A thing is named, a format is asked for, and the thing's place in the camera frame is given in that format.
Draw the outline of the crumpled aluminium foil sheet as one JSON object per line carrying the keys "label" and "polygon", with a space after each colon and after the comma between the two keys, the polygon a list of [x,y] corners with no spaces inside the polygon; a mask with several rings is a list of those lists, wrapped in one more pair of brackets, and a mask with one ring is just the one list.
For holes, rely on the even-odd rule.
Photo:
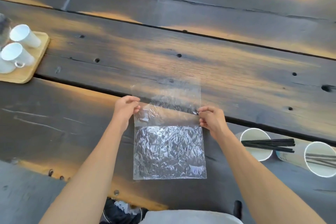
{"label": "crumpled aluminium foil sheet", "polygon": [[200,126],[136,127],[134,180],[206,179]]}

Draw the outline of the person's right hand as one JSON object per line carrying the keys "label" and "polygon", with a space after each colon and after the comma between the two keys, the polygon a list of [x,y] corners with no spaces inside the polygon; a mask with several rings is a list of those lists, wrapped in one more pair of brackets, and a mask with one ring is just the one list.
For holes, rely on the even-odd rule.
{"label": "person's right hand", "polygon": [[222,109],[214,106],[203,106],[198,110],[199,118],[204,118],[208,123],[206,129],[209,130],[211,136],[220,141],[221,138],[230,133],[230,129],[225,120],[225,115]]}

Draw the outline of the person's right forearm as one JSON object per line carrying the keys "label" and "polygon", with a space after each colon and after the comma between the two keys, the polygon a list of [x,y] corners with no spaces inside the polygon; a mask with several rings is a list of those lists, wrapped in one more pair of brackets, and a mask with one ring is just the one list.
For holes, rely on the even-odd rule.
{"label": "person's right forearm", "polygon": [[258,162],[229,130],[212,129],[257,224],[324,222],[297,194]]}

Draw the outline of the white paper cup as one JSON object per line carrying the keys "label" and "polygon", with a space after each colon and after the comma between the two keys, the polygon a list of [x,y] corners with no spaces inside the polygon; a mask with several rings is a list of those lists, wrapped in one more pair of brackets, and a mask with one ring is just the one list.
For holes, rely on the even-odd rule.
{"label": "white paper cup", "polygon": [[336,151],[324,142],[309,142],[294,139],[293,153],[277,151],[276,155],[284,162],[304,168],[313,174],[331,178],[336,175]]}
{"label": "white paper cup", "polygon": [[[263,130],[259,128],[249,128],[239,133],[236,133],[235,136],[240,142],[243,142],[246,140],[255,141],[255,140],[270,140],[271,139],[266,132],[264,132]],[[268,149],[258,149],[258,148],[248,147],[248,146],[245,146],[245,149],[259,162],[269,159],[273,154],[273,150],[268,150]]]}

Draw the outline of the bundle of black stir sticks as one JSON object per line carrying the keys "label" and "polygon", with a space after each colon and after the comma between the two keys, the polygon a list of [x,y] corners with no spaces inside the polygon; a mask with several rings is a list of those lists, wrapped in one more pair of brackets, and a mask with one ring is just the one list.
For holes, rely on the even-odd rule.
{"label": "bundle of black stir sticks", "polygon": [[245,140],[241,141],[243,146],[256,149],[274,150],[280,152],[294,153],[295,141],[293,138],[271,139],[271,140]]}

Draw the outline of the person's left hand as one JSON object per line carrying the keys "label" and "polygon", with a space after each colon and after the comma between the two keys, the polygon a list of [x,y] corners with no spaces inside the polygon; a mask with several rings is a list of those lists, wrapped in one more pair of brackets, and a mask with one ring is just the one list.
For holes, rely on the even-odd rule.
{"label": "person's left hand", "polygon": [[140,98],[135,96],[124,96],[116,101],[114,113],[113,113],[113,123],[118,124],[123,130],[128,127],[129,119],[132,115],[136,114],[133,113],[132,105],[139,105]]}

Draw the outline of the black and white shoe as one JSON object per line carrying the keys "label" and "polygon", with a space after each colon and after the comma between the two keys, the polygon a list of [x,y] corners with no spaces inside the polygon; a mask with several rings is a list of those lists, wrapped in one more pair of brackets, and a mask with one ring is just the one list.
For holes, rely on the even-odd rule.
{"label": "black and white shoe", "polygon": [[107,197],[99,224],[139,224],[148,211]]}

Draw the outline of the clear plastic bag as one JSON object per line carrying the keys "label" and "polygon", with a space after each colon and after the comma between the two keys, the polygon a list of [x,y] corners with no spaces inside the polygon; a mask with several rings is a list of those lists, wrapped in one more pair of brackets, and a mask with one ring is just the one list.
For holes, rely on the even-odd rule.
{"label": "clear plastic bag", "polygon": [[134,126],[200,126],[201,86],[198,80],[163,78],[157,84],[139,83],[131,87],[140,98]]}

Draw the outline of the light wooden tray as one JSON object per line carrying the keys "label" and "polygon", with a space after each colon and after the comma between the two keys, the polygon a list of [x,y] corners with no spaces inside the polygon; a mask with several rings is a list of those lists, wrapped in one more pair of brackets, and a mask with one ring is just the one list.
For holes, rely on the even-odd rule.
{"label": "light wooden tray", "polygon": [[0,73],[0,82],[23,84],[32,79],[50,42],[50,37],[47,33],[38,31],[33,31],[33,33],[41,40],[41,45],[38,48],[25,47],[25,49],[34,57],[34,63],[31,66],[26,66],[24,68],[16,68],[11,73]]}

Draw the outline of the white ceramic mug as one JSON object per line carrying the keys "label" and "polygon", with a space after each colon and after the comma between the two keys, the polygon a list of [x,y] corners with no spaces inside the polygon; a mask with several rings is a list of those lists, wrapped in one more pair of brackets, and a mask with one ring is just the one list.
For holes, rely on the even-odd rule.
{"label": "white ceramic mug", "polygon": [[0,57],[0,74],[12,73],[16,69],[16,66],[11,61],[6,61]]}
{"label": "white ceramic mug", "polygon": [[35,63],[35,58],[20,43],[7,44],[1,51],[1,57],[14,63],[17,68],[32,66]]}
{"label": "white ceramic mug", "polygon": [[26,24],[19,24],[11,29],[9,37],[12,41],[26,45],[31,48],[38,48],[41,40],[31,31]]}

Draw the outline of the person's left forearm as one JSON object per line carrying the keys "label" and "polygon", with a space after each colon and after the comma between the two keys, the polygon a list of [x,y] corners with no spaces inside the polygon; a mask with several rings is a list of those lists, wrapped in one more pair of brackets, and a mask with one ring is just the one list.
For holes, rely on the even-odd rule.
{"label": "person's left forearm", "polygon": [[129,118],[113,118],[97,146],[65,185],[39,224],[99,224]]}

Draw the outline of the white shorts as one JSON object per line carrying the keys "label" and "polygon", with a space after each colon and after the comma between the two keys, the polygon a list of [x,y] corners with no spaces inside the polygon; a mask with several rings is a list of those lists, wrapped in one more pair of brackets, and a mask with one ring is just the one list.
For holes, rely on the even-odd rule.
{"label": "white shorts", "polygon": [[148,211],[139,224],[243,224],[227,213],[198,210]]}

